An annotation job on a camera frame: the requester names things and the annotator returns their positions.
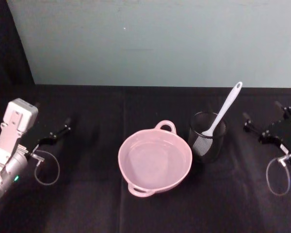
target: black mesh cup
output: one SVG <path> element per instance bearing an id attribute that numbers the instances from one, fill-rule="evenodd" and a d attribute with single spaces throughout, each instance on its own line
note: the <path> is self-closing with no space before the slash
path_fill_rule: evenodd
<path id="1" fill-rule="evenodd" d="M 219 122 L 212 137 L 202 134 L 210 128 L 216 117 L 216 113 L 200 112 L 191 119 L 188 144 L 192 150 L 193 158 L 197 162 L 210 163 L 215 161 L 219 155 L 224 135 L 227 132 L 226 122 L 223 119 Z"/>

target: pink bowl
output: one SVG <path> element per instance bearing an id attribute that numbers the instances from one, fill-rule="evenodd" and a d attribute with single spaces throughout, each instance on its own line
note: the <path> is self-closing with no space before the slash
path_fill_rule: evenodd
<path id="1" fill-rule="evenodd" d="M 161 130 L 163 125 L 171 132 Z M 127 138 L 119 150 L 118 163 L 128 190 L 145 198 L 178 185 L 191 169 L 192 152 L 177 135 L 175 125 L 163 120 L 154 129 Z"/>

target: bowl handle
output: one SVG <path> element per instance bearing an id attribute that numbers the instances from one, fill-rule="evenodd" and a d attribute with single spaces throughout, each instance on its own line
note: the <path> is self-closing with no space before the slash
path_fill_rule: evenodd
<path id="1" fill-rule="evenodd" d="M 146 198 L 152 196 L 155 192 L 148 189 L 141 189 L 139 187 L 134 186 L 133 184 L 128 184 L 128 190 L 131 194 L 133 194 L 136 197 L 140 198 Z"/>
<path id="2" fill-rule="evenodd" d="M 162 120 L 155 126 L 155 129 L 160 129 L 163 125 L 168 125 L 171 128 L 171 132 L 177 134 L 175 125 L 169 120 Z"/>

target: black table surface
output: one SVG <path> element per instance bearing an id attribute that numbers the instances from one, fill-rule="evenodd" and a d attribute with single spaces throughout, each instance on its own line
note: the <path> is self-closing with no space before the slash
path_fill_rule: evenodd
<path id="1" fill-rule="evenodd" d="M 28 142 L 58 129 L 68 116 L 78 119 L 63 141 L 42 147 L 59 159 L 59 181 L 40 186 L 33 177 L 36 162 L 30 160 L 0 199 L 0 232 L 291 233 L 291 190 L 276 197 L 265 179 L 268 162 L 281 153 L 245 133 L 242 115 L 247 112 L 261 126 L 280 119 L 274 101 L 291 106 L 291 89 L 243 88 L 225 115 L 228 133 L 217 161 L 193 163 L 174 189 L 141 199 L 129 193 L 121 176 L 117 154 L 127 137 L 168 119 L 186 140 L 190 117 L 200 111 L 218 112 L 229 91 L 53 85 L 0 89 L 0 123 L 9 101 L 40 103 Z M 50 158 L 41 169 L 45 181 L 56 176 Z M 284 170 L 277 165 L 270 172 L 274 186 L 283 190 Z"/>

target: black fabric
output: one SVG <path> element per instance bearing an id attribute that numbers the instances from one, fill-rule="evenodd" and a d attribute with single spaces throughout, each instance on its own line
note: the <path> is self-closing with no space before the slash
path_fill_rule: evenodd
<path id="1" fill-rule="evenodd" d="M 0 85 L 34 84 L 28 61 L 5 0 L 0 0 Z"/>
<path id="2" fill-rule="evenodd" d="M 59 158 L 62 173 L 53 187 L 33 179 L 30 161 L 19 182 L 0 199 L 0 232 L 272 232 L 291 233 L 291 190 L 270 193 L 268 162 L 281 153 L 243 131 L 243 112 L 258 125 L 279 119 L 278 100 L 291 106 L 291 89 L 243 88 L 225 116 L 228 133 L 215 163 L 193 163 L 176 188 L 141 199 L 128 192 L 117 164 L 123 141 L 159 121 L 174 122 L 187 139 L 189 119 L 199 111 L 217 112 L 229 88 L 138 88 L 41 86 L 0 90 L 0 123 L 8 101 L 40 102 L 36 126 L 22 143 L 57 129 L 69 115 L 78 124 L 66 140 L 44 149 Z M 43 179 L 56 170 L 49 158 Z M 272 182 L 285 188 L 283 170 Z"/>

